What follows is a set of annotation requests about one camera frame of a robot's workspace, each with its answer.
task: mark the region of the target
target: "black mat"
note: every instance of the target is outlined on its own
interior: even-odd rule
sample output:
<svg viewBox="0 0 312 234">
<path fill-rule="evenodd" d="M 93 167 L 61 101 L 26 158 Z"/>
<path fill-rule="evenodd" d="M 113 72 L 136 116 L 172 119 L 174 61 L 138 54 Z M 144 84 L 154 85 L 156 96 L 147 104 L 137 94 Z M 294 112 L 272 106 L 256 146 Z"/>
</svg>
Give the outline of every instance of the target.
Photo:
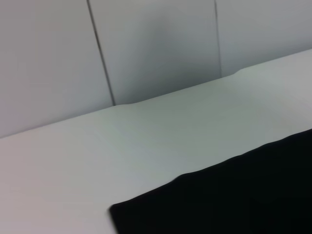
<svg viewBox="0 0 312 234">
<path fill-rule="evenodd" d="M 311 149 L 312 130 L 266 144 L 113 205 L 112 219 L 119 234 L 312 233 Z"/>
</svg>

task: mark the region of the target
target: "white wall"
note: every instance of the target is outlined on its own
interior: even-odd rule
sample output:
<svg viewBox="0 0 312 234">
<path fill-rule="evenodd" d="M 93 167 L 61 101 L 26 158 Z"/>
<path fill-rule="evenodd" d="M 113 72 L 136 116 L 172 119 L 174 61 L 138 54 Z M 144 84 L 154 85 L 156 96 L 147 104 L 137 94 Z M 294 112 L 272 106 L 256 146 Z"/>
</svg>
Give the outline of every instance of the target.
<svg viewBox="0 0 312 234">
<path fill-rule="evenodd" d="M 112 105 L 86 0 L 1 0 L 0 33 L 0 137 Z"/>
<path fill-rule="evenodd" d="M 220 78 L 213 0 L 91 0 L 117 104 Z"/>
<path fill-rule="evenodd" d="M 311 0 L 217 0 L 222 75 L 312 48 Z"/>
</svg>

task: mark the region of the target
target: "black fabric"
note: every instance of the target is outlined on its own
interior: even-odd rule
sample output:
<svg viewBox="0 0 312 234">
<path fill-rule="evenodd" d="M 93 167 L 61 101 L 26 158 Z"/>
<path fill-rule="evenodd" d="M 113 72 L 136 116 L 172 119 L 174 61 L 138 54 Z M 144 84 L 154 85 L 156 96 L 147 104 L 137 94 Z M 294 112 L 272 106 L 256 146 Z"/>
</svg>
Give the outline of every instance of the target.
<svg viewBox="0 0 312 234">
<path fill-rule="evenodd" d="M 119 234 L 312 233 L 312 130 L 113 205 Z"/>
</svg>

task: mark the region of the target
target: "white tabletop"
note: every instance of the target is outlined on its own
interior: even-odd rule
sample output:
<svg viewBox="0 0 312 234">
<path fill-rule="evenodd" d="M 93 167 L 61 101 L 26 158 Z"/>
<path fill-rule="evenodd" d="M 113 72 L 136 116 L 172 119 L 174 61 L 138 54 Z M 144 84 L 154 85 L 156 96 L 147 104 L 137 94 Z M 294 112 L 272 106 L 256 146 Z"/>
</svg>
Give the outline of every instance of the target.
<svg viewBox="0 0 312 234">
<path fill-rule="evenodd" d="M 312 51 L 0 140 L 0 233 L 113 234 L 107 209 L 312 128 Z"/>
</svg>

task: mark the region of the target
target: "white surface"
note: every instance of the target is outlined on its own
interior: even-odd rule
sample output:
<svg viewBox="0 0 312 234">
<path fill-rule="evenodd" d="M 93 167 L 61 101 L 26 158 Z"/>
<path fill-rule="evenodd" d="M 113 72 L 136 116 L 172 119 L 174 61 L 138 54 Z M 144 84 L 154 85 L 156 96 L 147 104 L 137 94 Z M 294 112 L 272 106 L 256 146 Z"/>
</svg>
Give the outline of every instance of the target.
<svg viewBox="0 0 312 234">
<path fill-rule="evenodd" d="M 312 127 L 312 51 L 0 140 L 0 233 L 113 234 L 107 209 Z"/>
<path fill-rule="evenodd" d="M 86 0 L 1 0 L 0 33 L 0 137 L 112 105 Z"/>
<path fill-rule="evenodd" d="M 220 78 L 213 0 L 91 0 L 117 104 Z"/>
<path fill-rule="evenodd" d="M 222 75 L 312 48 L 311 0 L 217 0 Z"/>
</svg>

